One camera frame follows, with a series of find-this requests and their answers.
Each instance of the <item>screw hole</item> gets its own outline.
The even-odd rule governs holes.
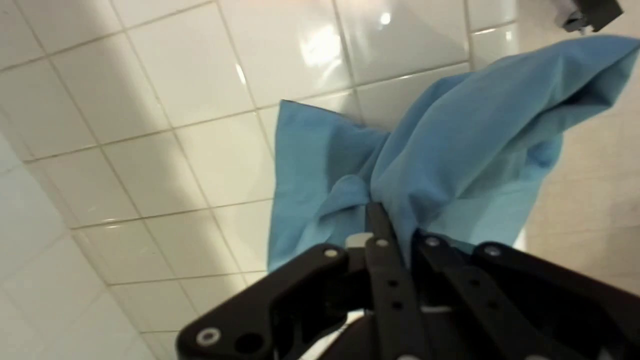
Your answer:
[[[263,336],[260,334],[244,334],[236,341],[236,350],[243,355],[255,355],[263,349]]]

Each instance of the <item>towel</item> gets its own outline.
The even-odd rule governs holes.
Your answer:
[[[640,42],[589,37],[502,58],[431,86],[391,131],[285,101],[268,269],[310,246],[345,246],[380,203],[405,261],[416,231],[512,244],[562,132],[610,108]]]

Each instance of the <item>blue towel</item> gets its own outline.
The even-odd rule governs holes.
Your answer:
[[[368,203],[386,208],[406,261],[416,231],[512,244],[562,132],[615,104],[639,49],[591,37],[445,79],[393,132],[282,102],[271,271],[315,244],[345,246]]]

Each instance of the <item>black bracket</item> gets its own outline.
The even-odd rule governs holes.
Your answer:
[[[486,243],[414,235],[405,266],[380,206],[360,249],[315,246],[188,325],[180,360],[639,360],[640,301]]]
[[[562,24],[568,32],[584,32],[592,27],[600,32],[604,27],[623,16],[618,0],[575,0],[576,8]]]

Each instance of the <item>white tile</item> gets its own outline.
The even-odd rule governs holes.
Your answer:
[[[149,349],[143,336],[126,350],[122,360],[156,360],[155,353]]]
[[[57,210],[61,213],[67,229],[77,229],[78,220],[77,220],[73,208],[67,205],[67,200],[63,198],[61,191],[57,189],[57,185],[44,172],[43,163],[30,163],[30,164],[26,164],[26,171],[30,172],[30,176],[37,178],[37,182],[41,185],[41,189],[44,191],[49,200],[57,206]]]
[[[131,32],[175,127],[251,111],[217,4]]]
[[[64,359],[115,360],[125,359],[137,338],[137,329],[104,290],[82,318],[63,332],[57,349]]]
[[[0,107],[35,156],[96,144],[44,61],[0,74]]]
[[[309,101],[299,101],[299,102],[345,114],[346,118],[350,118],[354,123],[360,123],[360,118],[362,118],[358,96],[352,90],[336,92],[336,95],[328,95],[328,96],[318,96],[318,99],[309,99]],[[259,117],[264,127],[264,132],[266,132],[266,141],[268,141],[271,149],[275,150],[279,107],[264,108],[259,112]]]
[[[331,0],[222,0],[220,7],[259,107],[350,86]]]
[[[357,82],[469,58],[462,0],[338,0]]]
[[[403,120],[414,101],[418,101],[428,86],[440,79],[462,73],[469,73],[469,64],[362,86],[358,89],[362,118],[368,127],[391,131]]]
[[[143,217],[207,208],[175,134],[112,144],[107,149],[107,156]]]
[[[0,325],[2,359],[35,359],[43,349],[38,332],[4,293],[0,293]]]
[[[241,271],[264,273],[273,203],[217,208],[215,215]]]
[[[132,203],[98,150],[43,160],[81,224],[137,219]]]
[[[2,286],[46,345],[77,322],[104,289],[70,237],[59,241]]]
[[[179,332],[144,334],[149,349],[156,355],[158,360],[179,360],[176,338],[179,338]]]
[[[78,244],[108,285],[175,278],[143,222],[78,231]]]
[[[470,31],[514,23],[516,15],[516,0],[469,0]]]
[[[169,129],[126,37],[59,55],[54,64],[100,142]]]
[[[147,282],[112,289],[140,332],[182,330],[196,311],[179,282]]]
[[[279,129],[279,107],[263,108],[259,112],[264,137],[273,152],[276,152],[276,129]]]
[[[19,0],[49,53],[121,31],[111,0]]]
[[[208,210],[153,219],[147,224],[179,276],[239,273],[219,224]]]
[[[472,63],[475,69],[485,69],[505,57],[518,55],[521,44],[518,44],[518,27],[509,24],[500,29],[489,29],[483,32],[472,35],[475,42],[475,55]]]
[[[4,280],[59,241],[67,229],[24,169],[0,176],[0,205],[0,280]]]
[[[256,114],[179,131],[210,206],[273,198],[275,160]]]
[[[10,142],[4,139],[4,134],[0,132],[0,174],[9,172],[16,167],[20,167],[23,163],[19,160],[19,156],[14,154]]]
[[[43,57],[43,49],[10,0],[0,2],[0,44],[0,69]]]
[[[213,308],[220,306],[222,303],[246,289],[244,278],[241,274],[217,278],[191,278],[180,282],[191,301],[194,303],[199,314],[210,313]]]
[[[137,27],[207,0],[155,0],[155,2],[131,2],[131,0],[115,0],[115,7],[125,23],[125,27]]]
[[[20,131],[9,120],[9,114],[2,114],[2,112],[0,112],[0,132],[20,160],[26,163],[35,158],[35,154],[26,149],[20,137]]]
[[[345,114],[346,118],[350,118],[354,123],[358,123],[362,118],[358,96],[352,90],[327,95],[327,96],[317,96],[317,99],[307,99],[307,101],[300,101],[300,102],[317,107],[317,108],[327,108],[327,111]]]

